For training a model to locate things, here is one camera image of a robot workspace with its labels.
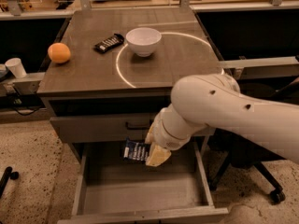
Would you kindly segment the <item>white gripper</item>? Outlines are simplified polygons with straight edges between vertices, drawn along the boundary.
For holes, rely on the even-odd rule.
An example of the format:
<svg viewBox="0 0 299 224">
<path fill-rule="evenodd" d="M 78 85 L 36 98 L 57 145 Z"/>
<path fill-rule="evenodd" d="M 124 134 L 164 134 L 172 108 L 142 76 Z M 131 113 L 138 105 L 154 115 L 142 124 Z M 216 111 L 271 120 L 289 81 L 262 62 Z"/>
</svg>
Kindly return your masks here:
<svg viewBox="0 0 299 224">
<path fill-rule="evenodd" d="M 193 134 L 193 126 L 174 107 L 163 108 L 150 125 L 145 138 L 151 144 L 146 165 L 158 167 L 166 162 L 170 150 L 178 150 L 187 144 Z"/>
</svg>

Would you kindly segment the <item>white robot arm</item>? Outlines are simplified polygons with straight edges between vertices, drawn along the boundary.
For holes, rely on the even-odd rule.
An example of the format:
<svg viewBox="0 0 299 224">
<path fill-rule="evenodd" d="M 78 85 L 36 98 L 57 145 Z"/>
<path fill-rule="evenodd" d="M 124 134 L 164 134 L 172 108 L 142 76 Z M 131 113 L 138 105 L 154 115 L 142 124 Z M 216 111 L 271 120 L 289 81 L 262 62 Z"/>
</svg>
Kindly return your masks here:
<svg viewBox="0 0 299 224">
<path fill-rule="evenodd" d="M 207 127 L 238 134 L 279 156 L 299 162 L 299 106 L 256 99 L 240 92 L 227 75 L 180 79 L 171 90 L 171 105 L 149 128 L 148 166 L 166 162 L 173 150 Z"/>
</svg>

